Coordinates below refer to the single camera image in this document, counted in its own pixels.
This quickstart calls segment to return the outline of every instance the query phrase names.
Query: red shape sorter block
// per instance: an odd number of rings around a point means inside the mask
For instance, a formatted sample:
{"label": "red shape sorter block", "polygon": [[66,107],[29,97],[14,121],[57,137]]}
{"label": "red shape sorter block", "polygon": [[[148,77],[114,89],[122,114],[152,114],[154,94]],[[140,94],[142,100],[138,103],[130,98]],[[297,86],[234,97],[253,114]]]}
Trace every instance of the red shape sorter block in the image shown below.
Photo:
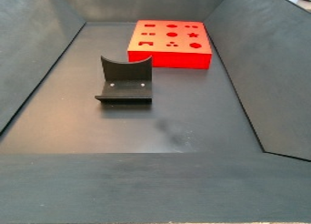
{"label": "red shape sorter block", "polygon": [[208,69],[210,48],[202,23],[138,21],[128,45],[128,61],[149,56],[154,67]]}

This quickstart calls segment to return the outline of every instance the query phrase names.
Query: black plastic bracket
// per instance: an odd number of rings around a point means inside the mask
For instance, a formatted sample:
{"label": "black plastic bracket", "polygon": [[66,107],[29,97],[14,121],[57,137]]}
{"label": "black plastic bracket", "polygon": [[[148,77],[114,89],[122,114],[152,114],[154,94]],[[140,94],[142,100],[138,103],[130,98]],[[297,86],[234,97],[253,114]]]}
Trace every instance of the black plastic bracket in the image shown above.
{"label": "black plastic bracket", "polygon": [[104,85],[101,102],[152,102],[152,57],[133,63],[117,63],[101,56]]}

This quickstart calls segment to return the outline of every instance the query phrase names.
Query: star-shaped hole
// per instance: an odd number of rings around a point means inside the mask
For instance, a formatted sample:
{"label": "star-shaped hole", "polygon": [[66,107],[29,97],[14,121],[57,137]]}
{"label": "star-shaped hole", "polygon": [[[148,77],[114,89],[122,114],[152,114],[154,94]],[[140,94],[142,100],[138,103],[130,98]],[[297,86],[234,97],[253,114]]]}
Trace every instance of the star-shaped hole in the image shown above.
{"label": "star-shaped hole", "polygon": [[189,35],[190,38],[197,38],[197,36],[198,36],[198,34],[196,34],[196,33],[190,33],[188,35]]}

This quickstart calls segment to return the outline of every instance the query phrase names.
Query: circle hole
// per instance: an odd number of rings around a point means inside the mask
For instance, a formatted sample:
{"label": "circle hole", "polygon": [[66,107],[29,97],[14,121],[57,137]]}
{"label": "circle hole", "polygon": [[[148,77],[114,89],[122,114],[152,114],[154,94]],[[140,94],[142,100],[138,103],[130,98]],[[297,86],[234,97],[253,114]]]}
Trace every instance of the circle hole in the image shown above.
{"label": "circle hole", "polygon": [[168,32],[166,33],[166,36],[169,36],[169,37],[176,37],[178,34],[177,33],[174,33],[174,32]]}

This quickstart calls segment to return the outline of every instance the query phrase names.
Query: bin floor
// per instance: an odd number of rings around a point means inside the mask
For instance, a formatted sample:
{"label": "bin floor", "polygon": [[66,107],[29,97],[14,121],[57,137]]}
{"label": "bin floor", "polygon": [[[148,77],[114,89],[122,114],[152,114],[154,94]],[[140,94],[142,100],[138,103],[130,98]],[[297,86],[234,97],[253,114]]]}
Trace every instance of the bin floor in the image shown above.
{"label": "bin floor", "polygon": [[153,68],[153,104],[104,106],[101,56],[125,62],[133,24],[88,24],[1,140],[0,153],[258,152],[213,50],[209,70]]}

